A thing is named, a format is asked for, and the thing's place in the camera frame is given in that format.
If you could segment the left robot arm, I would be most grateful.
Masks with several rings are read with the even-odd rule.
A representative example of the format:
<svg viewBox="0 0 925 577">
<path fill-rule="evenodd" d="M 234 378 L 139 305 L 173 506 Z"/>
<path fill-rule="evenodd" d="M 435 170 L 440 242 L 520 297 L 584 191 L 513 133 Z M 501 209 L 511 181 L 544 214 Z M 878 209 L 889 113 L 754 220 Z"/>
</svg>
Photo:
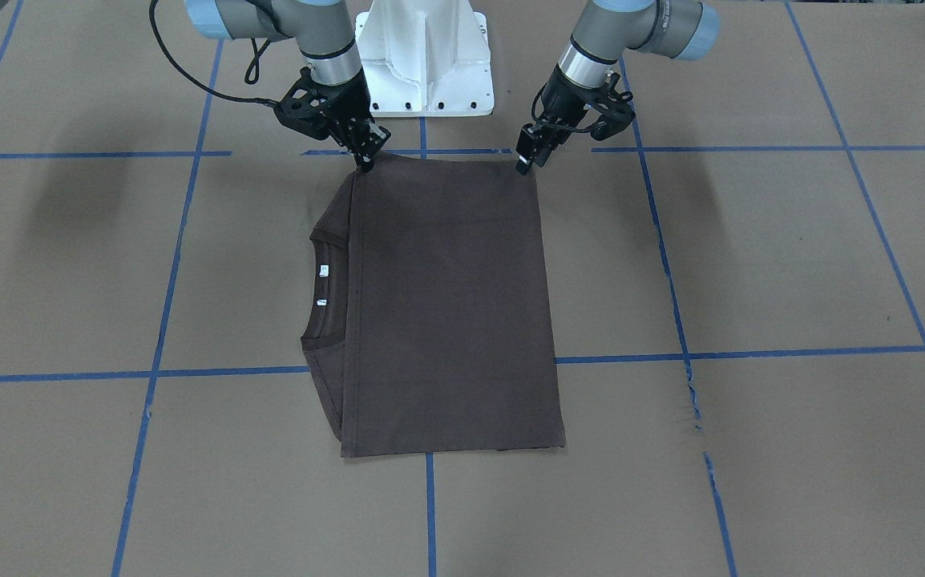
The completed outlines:
<svg viewBox="0 0 925 577">
<path fill-rule="evenodd" d="M 720 29 L 718 12 L 700 1 L 588 1 L 531 103 L 531 121 L 516 145 L 517 172 L 543 167 L 570 135 L 606 141 L 632 124 L 632 94 L 617 90 L 620 74 L 614 70 L 627 49 L 697 61 Z"/>
</svg>

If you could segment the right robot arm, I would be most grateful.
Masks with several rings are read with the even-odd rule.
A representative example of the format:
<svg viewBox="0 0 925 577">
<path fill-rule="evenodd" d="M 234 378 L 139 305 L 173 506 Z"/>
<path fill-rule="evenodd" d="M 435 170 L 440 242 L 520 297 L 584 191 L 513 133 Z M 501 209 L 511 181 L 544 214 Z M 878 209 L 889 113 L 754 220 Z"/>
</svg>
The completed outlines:
<svg viewBox="0 0 925 577">
<path fill-rule="evenodd" d="M 253 41 L 253 63 L 269 45 L 295 41 L 305 65 L 279 101 L 222 94 L 188 73 L 160 32 L 158 5 L 151 1 L 148 7 L 152 37 L 185 80 L 224 101 L 267 107 L 283 127 L 316 141 L 334 141 L 364 174 L 374 168 L 390 131 L 372 115 L 370 85 L 344 1 L 185 1 L 190 23 L 205 38 Z"/>
</svg>

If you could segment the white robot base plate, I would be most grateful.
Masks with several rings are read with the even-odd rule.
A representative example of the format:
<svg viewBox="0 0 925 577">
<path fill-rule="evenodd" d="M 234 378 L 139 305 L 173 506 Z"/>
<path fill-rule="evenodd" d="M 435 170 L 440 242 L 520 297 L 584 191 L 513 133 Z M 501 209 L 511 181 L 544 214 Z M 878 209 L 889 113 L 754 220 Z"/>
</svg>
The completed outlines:
<svg viewBox="0 0 925 577">
<path fill-rule="evenodd" d="M 355 34 L 374 117 L 493 113 L 487 18 L 470 1 L 374 1 Z"/>
</svg>

